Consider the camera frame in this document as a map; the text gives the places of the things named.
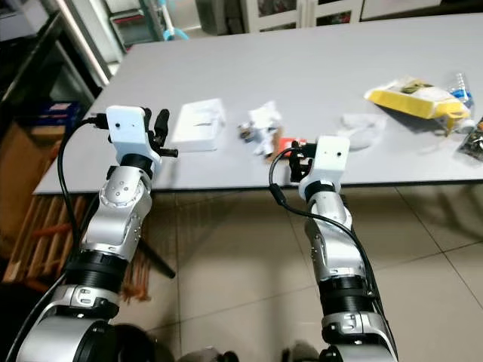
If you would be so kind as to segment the crumpled white paper trash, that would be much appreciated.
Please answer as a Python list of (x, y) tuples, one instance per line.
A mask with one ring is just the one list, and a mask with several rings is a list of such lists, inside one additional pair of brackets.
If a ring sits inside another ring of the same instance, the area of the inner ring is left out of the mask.
[(253, 154), (270, 158), (275, 154), (275, 136), (281, 128), (280, 120), (276, 102), (266, 101), (261, 107), (248, 111), (248, 120), (238, 125), (239, 138), (254, 145)]

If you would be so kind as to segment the small red wrapper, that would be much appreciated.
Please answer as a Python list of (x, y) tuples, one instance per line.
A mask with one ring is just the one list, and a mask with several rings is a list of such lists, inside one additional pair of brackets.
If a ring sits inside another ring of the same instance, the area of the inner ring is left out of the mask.
[(297, 143), (296, 147), (299, 148), (302, 145), (307, 144), (307, 140), (305, 138), (300, 138), (300, 137), (282, 137), (277, 140), (277, 155), (283, 155), (284, 158), (288, 155), (288, 152), (286, 152), (286, 149), (289, 149), (292, 147), (293, 143)]

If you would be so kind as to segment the white rectangular box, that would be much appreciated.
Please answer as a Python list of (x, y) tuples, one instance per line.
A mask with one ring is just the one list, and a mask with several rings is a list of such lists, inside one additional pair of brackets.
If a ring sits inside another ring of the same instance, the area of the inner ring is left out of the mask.
[(178, 112), (170, 144), (180, 152), (215, 151), (226, 124), (221, 99), (184, 103)]

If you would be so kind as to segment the blue box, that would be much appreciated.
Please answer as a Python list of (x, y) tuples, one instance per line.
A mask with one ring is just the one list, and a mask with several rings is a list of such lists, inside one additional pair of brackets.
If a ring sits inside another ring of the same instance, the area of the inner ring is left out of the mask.
[(37, 109), (34, 125), (66, 125), (72, 127), (82, 110), (79, 101), (46, 101)]

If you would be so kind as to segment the grey box with red panel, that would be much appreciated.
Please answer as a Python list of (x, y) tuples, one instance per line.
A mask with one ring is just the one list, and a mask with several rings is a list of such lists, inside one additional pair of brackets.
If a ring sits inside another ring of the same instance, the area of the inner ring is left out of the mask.
[(159, 8), (153, 18), (145, 15), (142, 8), (118, 11), (110, 14), (108, 20), (125, 52), (130, 51), (136, 44), (151, 44), (163, 39), (165, 22)]

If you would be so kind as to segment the light blue plastic tool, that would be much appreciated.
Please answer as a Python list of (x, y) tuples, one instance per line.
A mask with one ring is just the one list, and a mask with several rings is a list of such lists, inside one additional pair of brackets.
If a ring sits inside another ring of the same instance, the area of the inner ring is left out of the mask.
[(165, 22), (165, 30), (162, 32), (162, 41), (173, 41), (173, 39), (189, 39), (189, 35), (183, 29), (174, 25), (168, 0), (158, 0), (158, 9)]

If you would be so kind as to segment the white tube bar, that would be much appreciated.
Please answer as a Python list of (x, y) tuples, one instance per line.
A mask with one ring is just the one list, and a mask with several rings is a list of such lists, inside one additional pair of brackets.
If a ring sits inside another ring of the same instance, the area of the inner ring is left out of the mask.
[(109, 83), (110, 71), (107, 63), (101, 56), (100, 49), (97, 47), (87, 24), (82, 17), (82, 9), (75, 1), (87, 2), (89, 0), (49, 0), (62, 15), (66, 22), (66, 30), (69, 37), (75, 42), (78, 54), (83, 59), (84, 65), (92, 76), (97, 86), (105, 87)]

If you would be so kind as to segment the yellow snack bag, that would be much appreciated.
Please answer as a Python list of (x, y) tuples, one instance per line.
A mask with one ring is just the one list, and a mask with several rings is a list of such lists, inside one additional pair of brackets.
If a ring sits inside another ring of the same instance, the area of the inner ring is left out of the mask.
[(455, 131), (472, 111), (444, 87), (417, 77), (400, 77), (365, 92), (365, 99), (376, 106), (405, 113), (424, 120), (442, 121), (445, 134)]

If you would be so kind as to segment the brown cardboard box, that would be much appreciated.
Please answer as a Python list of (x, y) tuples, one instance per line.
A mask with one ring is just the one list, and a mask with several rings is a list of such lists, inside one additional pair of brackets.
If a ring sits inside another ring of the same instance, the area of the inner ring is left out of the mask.
[(26, 216), (33, 191), (46, 171), (48, 149), (17, 123), (5, 130), (0, 144), (0, 255), (10, 258), (14, 239)]

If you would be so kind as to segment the white glass door cabinet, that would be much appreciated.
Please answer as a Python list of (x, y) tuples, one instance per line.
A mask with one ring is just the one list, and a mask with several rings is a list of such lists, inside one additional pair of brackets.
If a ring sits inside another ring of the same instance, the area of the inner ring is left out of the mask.
[(425, 15), (483, 13), (483, 0), (239, 0), (239, 4), (244, 10), (248, 33)]

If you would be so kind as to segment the wooden slatted rack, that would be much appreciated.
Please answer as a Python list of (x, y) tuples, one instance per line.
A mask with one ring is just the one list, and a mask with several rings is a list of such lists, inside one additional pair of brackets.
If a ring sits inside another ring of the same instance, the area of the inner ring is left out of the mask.
[(1, 204), (0, 254), (5, 266), (1, 283), (27, 283), (38, 289), (42, 280), (62, 272), (72, 245), (68, 215), (82, 220), (87, 202), (75, 198), (68, 208), (59, 195), (27, 195)]

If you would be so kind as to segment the dark patterned snack wrapper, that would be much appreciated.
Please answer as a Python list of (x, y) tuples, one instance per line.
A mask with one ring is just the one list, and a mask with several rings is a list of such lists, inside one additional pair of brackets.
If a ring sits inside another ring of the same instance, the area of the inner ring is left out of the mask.
[(457, 152), (483, 162), (483, 124), (477, 124), (457, 148)]

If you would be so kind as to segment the clear bottle with blue label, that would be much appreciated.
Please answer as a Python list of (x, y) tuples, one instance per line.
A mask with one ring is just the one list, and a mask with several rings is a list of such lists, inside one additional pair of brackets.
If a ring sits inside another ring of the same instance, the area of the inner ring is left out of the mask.
[(446, 90), (452, 97), (459, 100), (463, 106), (472, 110), (474, 107), (474, 96), (472, 90), (470, 90), (468, 77), (466, 77), (465, 72), (459, 72), (459, 70), (452, 72)]

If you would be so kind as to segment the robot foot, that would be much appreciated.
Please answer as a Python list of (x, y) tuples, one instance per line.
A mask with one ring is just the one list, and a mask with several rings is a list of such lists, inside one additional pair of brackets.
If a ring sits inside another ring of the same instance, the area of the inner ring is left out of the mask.
[(221, 352), (214, 347), (206, 347), (190, 351), (180, 356), (175, 362), (220, 362)]
[(318, 349), (307, 342), (296, 341), (282, 349), (279, 362), (318, 362)]

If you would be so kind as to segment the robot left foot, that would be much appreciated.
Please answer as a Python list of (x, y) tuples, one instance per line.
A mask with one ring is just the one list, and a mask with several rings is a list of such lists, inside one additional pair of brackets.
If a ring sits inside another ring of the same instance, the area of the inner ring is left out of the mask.
[(221, 352), (214, 347), (206, 347), (190, 351), (180, 356), (175, 362), (220, 362)]

